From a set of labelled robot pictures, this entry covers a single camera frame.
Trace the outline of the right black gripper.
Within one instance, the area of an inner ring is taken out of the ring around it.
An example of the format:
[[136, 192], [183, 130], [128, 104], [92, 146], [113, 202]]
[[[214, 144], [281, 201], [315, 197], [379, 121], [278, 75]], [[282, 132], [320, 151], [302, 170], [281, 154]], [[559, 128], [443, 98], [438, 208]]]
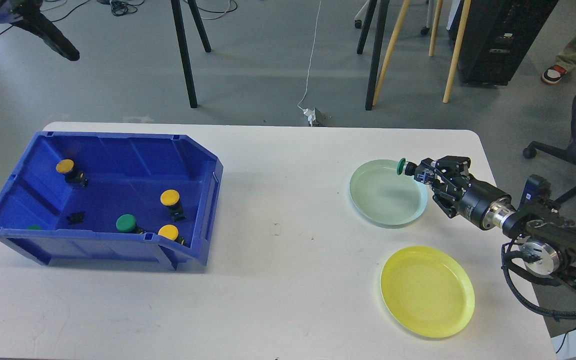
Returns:
[[511, 196], [470, 174], [471, 158], [445, 156], [423, 159], [416, 167], [419, 183], [432, 188], [434, 200], [448, 218], [462, 216], [481, 230], [503, 227], [513, 213]]

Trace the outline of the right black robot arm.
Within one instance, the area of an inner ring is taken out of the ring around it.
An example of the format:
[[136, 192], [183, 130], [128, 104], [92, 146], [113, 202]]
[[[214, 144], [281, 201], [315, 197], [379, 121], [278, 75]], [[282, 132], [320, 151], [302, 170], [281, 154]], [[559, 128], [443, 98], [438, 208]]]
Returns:
[[401, 159], [397, 174], [427, 185], [433, 200], [450, 219], [460, 216], [480, 230], [499, 228], [503, 244], [501, 269], [505, 281], [526, 309], [556, 321], [576, 320], [576, 310], [547, 309], [530, 302], [517, 289], [511, 273], [540, 286], [565, 286], [576, 293], [576, 226], [559, 214], [550, 199], [550, 184], [533, 175], [526, 182], [519, 207], [510, 194], [470, 173], [471, 159], [448, 155], [419, 164]]

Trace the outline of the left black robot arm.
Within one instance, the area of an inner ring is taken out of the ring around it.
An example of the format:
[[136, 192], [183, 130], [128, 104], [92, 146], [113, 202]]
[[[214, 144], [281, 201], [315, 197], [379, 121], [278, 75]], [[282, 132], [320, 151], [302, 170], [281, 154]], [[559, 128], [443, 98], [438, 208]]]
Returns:
[[0, 24], [20, 28], [41, 39], [51, 50], [67, 60], [78, 61], [80, 52], [41, 12], [42, 0], [2, 0]]

